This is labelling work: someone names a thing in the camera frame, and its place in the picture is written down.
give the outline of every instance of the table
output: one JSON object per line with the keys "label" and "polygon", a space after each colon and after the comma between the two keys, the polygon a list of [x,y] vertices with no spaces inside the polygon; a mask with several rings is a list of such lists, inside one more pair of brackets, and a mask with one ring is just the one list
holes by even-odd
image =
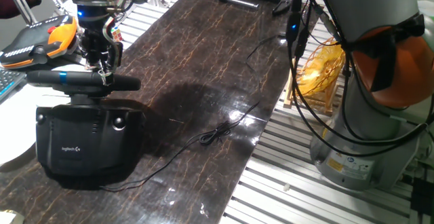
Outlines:
{"label": "table", "polygon": [[[285,17],[271,16],[274,4],[257,2],[259,10],[179,0],[125,52],[119,73],[139,77],[142,89],[112,97],[141,103],[148,119],[146,150],[128,180],[158,169],[188,138],[236,120],[256,102],[244,60],[260,40],[285,30]],[[61,187],[33,158],[0,172],[0,209],[22,213],[28,224],[217,223],[288,78],[285,49],[274,40],[250,60],[260,77],[257,109],[221,142],[192,145],[143,187]]]}

